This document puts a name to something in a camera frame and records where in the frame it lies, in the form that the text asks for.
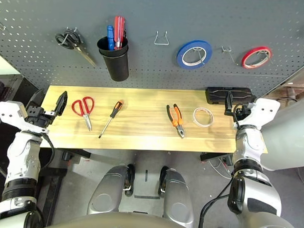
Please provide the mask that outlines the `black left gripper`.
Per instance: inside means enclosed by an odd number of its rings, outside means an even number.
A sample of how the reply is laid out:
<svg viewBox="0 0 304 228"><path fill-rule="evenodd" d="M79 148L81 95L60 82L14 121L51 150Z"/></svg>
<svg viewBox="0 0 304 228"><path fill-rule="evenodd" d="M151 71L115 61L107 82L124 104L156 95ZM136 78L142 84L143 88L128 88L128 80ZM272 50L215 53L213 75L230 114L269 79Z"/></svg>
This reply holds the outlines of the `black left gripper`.
<svg viewBox="0 0 304 228"><path fill-rule="evenodd" d="M67 104L68 94L67 91L64 91L59 96L56 102L55 110L52 111L45 111L42 107L40 107L44 98L45 93L43 89L39 89L32 95L26 104L28 110L25 121L34 126L46 128L53 123L56 116L61 116L64 112Z"/></svg>

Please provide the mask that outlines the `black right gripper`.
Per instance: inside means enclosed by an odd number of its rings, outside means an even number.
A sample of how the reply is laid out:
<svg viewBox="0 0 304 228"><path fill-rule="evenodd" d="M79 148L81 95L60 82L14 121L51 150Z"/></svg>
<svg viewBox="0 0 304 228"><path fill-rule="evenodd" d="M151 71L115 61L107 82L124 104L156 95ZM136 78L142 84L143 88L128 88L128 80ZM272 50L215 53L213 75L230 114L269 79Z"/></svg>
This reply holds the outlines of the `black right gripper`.
<svg viewBox="0 0 304 228"><path fill-rule="evenodd" d="M233 122L238 123L251 114L250 103L238 103L232 108L233 95L229 90L225 99L225 115L233 117Z"/></svg>

